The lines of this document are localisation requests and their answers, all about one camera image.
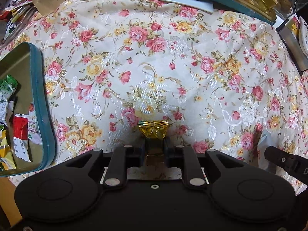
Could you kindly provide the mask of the gold green candy wrapper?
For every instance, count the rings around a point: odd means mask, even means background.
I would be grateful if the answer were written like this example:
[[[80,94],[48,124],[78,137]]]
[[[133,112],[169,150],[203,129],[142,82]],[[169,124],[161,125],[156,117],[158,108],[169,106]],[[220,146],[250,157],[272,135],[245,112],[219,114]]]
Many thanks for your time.
[[[147,166],[156,166],[164,162],[166,153],[167,121],[139,121],[138,129],[145,137],[145,162]]]

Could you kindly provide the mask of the white remote control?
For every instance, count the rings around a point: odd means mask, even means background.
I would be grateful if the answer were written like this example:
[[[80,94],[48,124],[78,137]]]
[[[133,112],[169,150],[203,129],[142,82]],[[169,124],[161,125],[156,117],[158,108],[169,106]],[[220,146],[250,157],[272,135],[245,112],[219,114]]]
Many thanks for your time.
[[[308,56],[308,27],[303,17],[300,16],[299,19],[300,19],[299,44],[303,54],[305,56]]]

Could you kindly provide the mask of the red white snack packet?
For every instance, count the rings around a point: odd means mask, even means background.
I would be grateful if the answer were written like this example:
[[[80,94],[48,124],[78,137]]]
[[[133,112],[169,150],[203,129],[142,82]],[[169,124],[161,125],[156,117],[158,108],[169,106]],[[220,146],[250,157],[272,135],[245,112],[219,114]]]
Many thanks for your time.
[[[14,116],[13,143],[15,155],[26,162],[31,162],[28,152],[28,115],[16,114]]]

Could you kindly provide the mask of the yellow grey pastry packet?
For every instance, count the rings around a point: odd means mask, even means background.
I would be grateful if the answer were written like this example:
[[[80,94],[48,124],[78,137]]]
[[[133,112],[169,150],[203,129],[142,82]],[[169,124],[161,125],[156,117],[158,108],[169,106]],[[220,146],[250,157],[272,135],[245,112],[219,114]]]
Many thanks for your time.
[[[1,171],[3,172],[7,170],[16,169],[12,148],[8,143],[7,129],[3,124],[1,124],[0,140],[1,140],[1,146],[0,146]]]

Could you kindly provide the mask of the white green-stripe snack packet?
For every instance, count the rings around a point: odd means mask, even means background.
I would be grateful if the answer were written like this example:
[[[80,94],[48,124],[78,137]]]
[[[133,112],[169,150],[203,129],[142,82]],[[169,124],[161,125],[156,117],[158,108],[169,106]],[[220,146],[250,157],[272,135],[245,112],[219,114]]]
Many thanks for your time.
[[[15,94],[19,83],[17,80],[8,74],[4,79],[1,79],[1,124],[9,127],[9,119],[13,114],[14,100],[11,100]]]

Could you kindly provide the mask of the teal gold tin lid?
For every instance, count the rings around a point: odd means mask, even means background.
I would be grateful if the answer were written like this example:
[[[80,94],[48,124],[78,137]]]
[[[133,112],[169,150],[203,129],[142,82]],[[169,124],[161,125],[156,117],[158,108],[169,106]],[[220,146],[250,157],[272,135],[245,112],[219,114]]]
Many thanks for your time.
[[[18,158],[12,150],[16,168],[1,171],[1,177],[44,169],[51,165],[55,158],[57,144],[46,98],[43,69],[42,52],[28,42],[19,44],[1,60],[1,79],[11,75],[18,82],[13,96],[14,114],[27,115],[30,104],[33,103],[42,138],[41,145],[30,141],[29,162]]]

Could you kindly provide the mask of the floral tablecloth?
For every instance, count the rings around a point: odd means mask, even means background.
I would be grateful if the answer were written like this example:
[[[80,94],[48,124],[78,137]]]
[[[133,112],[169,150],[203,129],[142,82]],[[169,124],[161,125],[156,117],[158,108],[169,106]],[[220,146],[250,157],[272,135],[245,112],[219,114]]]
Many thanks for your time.
[[[168,136],[262,165],[261,133],[307,157],[307,76],[278,32],[244,14],[208,14],[157,0],[69,0],[34,15],[17,45],[38,47],[59,164],[140,136],[166,120]]]

